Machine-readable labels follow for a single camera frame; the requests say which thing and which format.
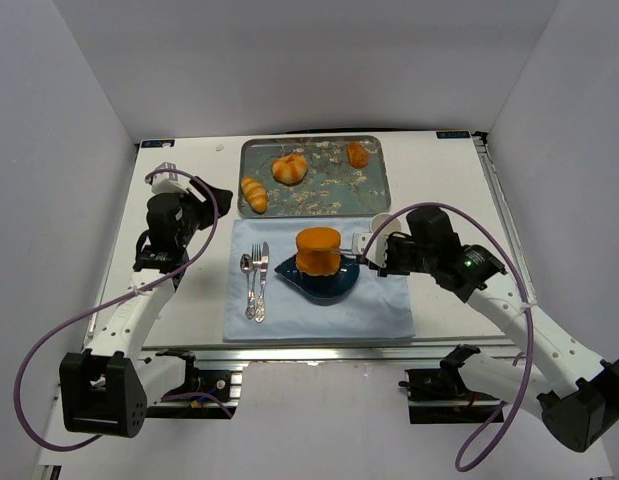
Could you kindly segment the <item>silver metal tongs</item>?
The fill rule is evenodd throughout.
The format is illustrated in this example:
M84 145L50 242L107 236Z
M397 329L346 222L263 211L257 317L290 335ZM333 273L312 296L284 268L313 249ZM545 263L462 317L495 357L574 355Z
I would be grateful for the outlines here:
M362 253L360 251L351 248L333 248L330 249L329 252L333 254L338 254L346 258L354 259L356 261L358 261L362 257Z

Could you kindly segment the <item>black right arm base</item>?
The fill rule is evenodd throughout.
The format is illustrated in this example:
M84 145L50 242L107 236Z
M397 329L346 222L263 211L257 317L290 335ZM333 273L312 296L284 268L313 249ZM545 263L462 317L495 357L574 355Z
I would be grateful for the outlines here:
M484 393L456 388L440 369L409 369L398 382L406 394L412 425L481 424L500 401Z

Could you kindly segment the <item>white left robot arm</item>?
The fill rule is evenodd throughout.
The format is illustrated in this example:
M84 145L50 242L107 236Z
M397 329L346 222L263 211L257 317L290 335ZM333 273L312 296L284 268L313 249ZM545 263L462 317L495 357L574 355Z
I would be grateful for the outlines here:
M191 239L229 212L233 194L198 177L182 185L164 174L150 183L131 296L117 303L82 352L66 354L59 367L64 426L70 432L133 438L151 406L171 393L193 390L198 382L191 353L165 350L144 358L141 351L184 276Z

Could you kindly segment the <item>orange cylindrical cake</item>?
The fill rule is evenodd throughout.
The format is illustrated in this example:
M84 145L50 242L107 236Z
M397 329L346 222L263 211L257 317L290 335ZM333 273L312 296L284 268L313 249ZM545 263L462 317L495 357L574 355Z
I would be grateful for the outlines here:
M312 227L296 235L296 267L309 276L331 276L340 267L341 235L330 227Z

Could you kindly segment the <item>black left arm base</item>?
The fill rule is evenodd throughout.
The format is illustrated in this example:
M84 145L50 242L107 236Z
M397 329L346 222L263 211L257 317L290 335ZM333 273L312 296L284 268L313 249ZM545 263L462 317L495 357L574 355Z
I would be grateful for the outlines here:
M147 396L149 418L228 420L237 408L236 373L204 366L192 351L143 354L137 373Z

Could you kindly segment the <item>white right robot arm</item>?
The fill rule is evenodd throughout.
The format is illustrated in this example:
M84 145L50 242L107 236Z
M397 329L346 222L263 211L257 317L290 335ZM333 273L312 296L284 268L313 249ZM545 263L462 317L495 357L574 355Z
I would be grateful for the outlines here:
M524 356L515 367L478 347L460 345L440 362L456 393L486 393L539 418L566 448L582 453L619 421L619 359L610 362L578 342L529 297L502 249L460 241L454 207L421 203L402 209L409 231L391 215L373 228L361 260L382 277L422 273L492 322Z

